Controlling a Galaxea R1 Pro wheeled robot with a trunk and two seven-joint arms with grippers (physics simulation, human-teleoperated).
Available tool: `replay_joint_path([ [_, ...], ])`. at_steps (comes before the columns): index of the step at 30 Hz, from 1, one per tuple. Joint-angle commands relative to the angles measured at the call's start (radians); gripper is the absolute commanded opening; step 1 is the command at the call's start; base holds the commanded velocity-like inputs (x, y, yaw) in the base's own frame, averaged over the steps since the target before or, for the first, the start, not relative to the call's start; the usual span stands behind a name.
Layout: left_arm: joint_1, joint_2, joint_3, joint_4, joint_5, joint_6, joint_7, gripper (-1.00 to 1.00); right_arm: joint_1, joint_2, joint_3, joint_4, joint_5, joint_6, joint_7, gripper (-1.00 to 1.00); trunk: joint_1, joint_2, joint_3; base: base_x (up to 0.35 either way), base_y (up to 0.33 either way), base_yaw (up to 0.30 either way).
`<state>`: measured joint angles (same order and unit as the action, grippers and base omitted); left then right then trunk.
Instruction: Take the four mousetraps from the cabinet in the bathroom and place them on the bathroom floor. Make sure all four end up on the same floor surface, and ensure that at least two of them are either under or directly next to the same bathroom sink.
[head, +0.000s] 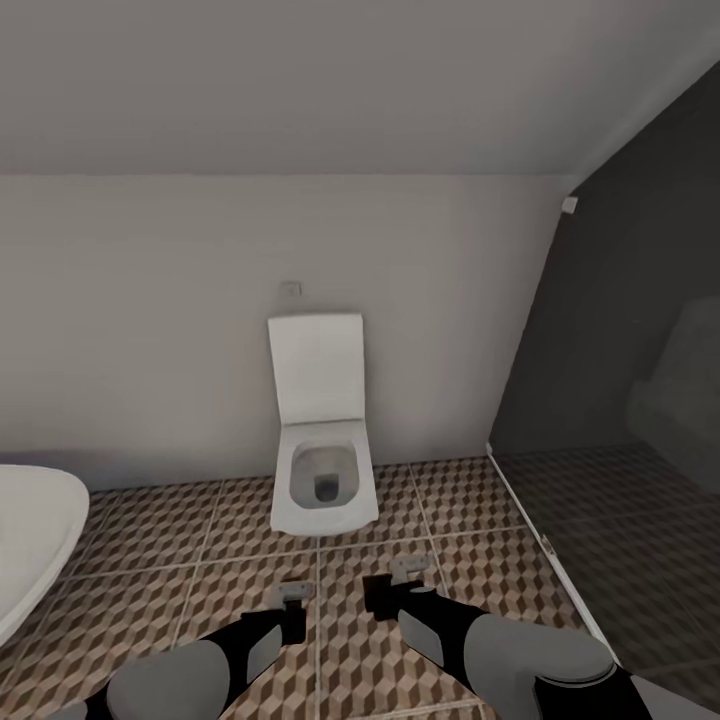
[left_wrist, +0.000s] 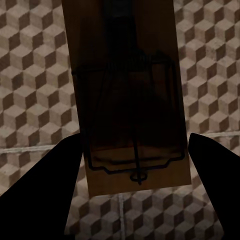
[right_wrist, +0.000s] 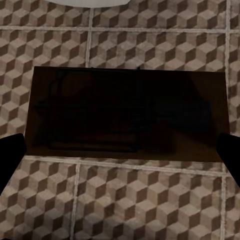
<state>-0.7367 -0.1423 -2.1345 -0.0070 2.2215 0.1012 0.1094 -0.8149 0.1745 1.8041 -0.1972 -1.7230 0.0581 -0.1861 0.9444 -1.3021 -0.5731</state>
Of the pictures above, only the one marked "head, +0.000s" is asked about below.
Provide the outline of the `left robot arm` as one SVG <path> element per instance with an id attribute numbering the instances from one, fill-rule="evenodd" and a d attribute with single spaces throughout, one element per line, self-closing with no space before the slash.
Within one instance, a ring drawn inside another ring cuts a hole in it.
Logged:
<path id="1" fill-rule="evenodd" d="M 273 583 L 268 609 L 251 610 L 199 641 L 124 663 L 96 695 L 44 720 L 217 720 L 270 668 L 284 645 L 305 642 L 308 581 Z"/>

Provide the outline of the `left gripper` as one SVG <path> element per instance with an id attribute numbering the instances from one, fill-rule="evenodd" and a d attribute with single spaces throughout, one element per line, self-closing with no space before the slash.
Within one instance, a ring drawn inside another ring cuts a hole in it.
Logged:
<path id="1" fill-rule="evenodd" d="M 305 642 L 306 609 L 288 611 L 277 609 L 274 614 L 279 616 L 283 622 L 282 647 L 284 645 L 300 645 Z"/>

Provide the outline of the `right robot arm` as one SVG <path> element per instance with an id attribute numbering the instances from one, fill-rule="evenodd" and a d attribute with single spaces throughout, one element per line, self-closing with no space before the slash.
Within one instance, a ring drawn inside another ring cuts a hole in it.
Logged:
<path id="1" fill-rule="evenodd" d="M 391 585 L 365 594 L 366 612 L 396 619 L 406 645 L 503 720 L 720 720 L 623 669 L 596 637 L 499 617 L 409 581 L 430 568 L 423 554 L 389 564 Z"/>

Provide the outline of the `mousetrap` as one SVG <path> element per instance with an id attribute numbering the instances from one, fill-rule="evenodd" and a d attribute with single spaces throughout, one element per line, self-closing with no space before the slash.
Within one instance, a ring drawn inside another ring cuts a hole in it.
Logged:
<path id="1" fill-rule="evenodd" d="M 371 593 L 371 591 L 376 587 L 391 585 L 391 578 L 393 578 L 392 574 L 377 574 L 363 578 L 364 592 L 366 594 Z"/>
<path id="2" fill-rule="evenodd" d="M 289 581 L 302 581 L 302 576 L 292 576 L 292 578 L 281 580 L 281 583 Z M 302 601 L 285 601 L 285 611 L 298 609 L 302 609 Z"/>

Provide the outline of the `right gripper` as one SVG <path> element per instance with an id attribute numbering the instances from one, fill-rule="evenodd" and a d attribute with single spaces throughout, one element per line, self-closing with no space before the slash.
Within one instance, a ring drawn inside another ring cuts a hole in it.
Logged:
<path id="1" fill-rule="evenodd" d="M 365 594 L 365 607 L 367 613 L 374 613 L 377 621 L 388 621 L 396 619 L 396 598 L 402 594 L 404 588 L 412 586 L 425 586 L 422 581 L 409 581 L 400 585 L 387 585 L 376 587 L 371 593 Z"/>

